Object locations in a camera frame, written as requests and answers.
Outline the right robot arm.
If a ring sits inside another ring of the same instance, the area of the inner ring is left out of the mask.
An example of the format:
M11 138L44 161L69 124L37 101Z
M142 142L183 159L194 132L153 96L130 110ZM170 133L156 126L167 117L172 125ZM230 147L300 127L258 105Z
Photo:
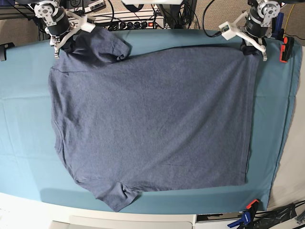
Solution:
M56 59L68 39L86 23L85 18L66 10L57 0L19 0L17 3L31 6L35 16L43 20L45 32L51 37L50 45L54 47Z

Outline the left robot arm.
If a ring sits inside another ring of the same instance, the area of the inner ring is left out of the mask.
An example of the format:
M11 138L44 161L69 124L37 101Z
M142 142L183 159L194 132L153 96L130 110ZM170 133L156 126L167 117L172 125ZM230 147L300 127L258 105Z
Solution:
M272 22L280 13L281 3L277 0L249 0L250 9L244 12L245 25L240 29L246 46L253 46L267 61L266 38L272 36Z

